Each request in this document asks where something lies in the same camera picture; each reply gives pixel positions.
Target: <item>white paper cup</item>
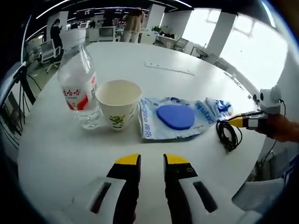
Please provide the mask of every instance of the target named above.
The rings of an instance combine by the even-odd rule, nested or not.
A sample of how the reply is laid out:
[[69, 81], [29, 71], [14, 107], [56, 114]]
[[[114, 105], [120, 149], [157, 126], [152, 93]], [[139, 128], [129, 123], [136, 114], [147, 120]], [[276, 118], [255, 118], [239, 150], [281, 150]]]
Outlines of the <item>white paper cup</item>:
[[126, 80], [113, 80], [98, 87], [96, 98], [112, 129], [122, 131], [130, 124], [141, 94], [138, 85]]

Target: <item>bottle cap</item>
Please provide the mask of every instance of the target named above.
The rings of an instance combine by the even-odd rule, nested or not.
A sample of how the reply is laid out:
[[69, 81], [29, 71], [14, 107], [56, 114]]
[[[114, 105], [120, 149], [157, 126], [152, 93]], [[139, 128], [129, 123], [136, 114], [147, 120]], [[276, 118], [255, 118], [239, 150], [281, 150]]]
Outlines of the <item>bottle cap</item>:
[[61, 39], [64, 49], [73, 48], [85, 42], [85, 29], [72, 29], [61, 33]]

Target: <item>human hand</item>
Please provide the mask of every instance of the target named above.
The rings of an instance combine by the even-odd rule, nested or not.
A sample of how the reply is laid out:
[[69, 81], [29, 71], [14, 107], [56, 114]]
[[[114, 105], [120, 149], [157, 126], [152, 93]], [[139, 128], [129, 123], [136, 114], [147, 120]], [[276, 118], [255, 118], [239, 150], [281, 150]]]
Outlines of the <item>human hand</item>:
[[292, 122], [282, 114], [269, 114], [265, 121], [259, 122], [256, 129], [257, 132], [280, 142], [290, 141], [293, 130]]

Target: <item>water bottle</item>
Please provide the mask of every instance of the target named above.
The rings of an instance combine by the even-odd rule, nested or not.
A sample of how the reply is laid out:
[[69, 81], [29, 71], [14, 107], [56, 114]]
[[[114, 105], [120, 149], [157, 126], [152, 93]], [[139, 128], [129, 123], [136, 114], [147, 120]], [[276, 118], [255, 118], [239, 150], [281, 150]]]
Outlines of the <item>water bottle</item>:
[[58, 71], [68, 107], [85, 129], [100, 124], [100, 107], [95, 97], [97, 80], [93, 61], [85, 48], [86, 30], [75, 29], [62, 35], [64, 54]]

